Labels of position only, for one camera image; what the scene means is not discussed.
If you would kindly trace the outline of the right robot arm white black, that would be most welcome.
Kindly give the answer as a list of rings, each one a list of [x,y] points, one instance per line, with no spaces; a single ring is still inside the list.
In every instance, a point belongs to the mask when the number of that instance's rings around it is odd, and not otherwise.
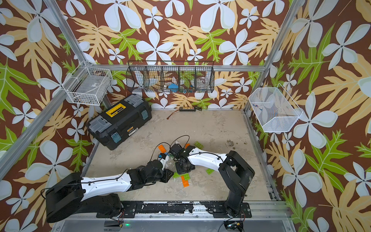
[[[226,213],[232,217],[239,215],[247,189],[255,176],[254,169],[235,151],[218,154],[201,150],[195,146],[182,148],[175,144],[170,148],[178,174],[186,174],[196,166],[219,172],[229,195],[224,203]]]

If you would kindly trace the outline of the orange lego brick long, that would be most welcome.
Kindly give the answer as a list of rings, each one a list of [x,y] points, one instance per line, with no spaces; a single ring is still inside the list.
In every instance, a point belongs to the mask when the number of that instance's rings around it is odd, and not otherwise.
[[[188,180],[184,180],[182,177],[181,177],[181,180],[182,180],[182,184],[183,184],[183,187],[188,187],[189,186],[189,181]]]

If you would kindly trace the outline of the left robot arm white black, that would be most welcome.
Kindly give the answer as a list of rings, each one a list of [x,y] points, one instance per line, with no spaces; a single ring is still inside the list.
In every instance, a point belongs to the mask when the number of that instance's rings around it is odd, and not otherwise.
[[[70,174],[47,189],[46,221],[54,223],[78,213],[99,213],[116,216],[122,211],[119,192],[127,192],[167,183],[174,172],[165,169],[164,159],[150,161],[146,166],[127,169],[109,177],[81,177]]]

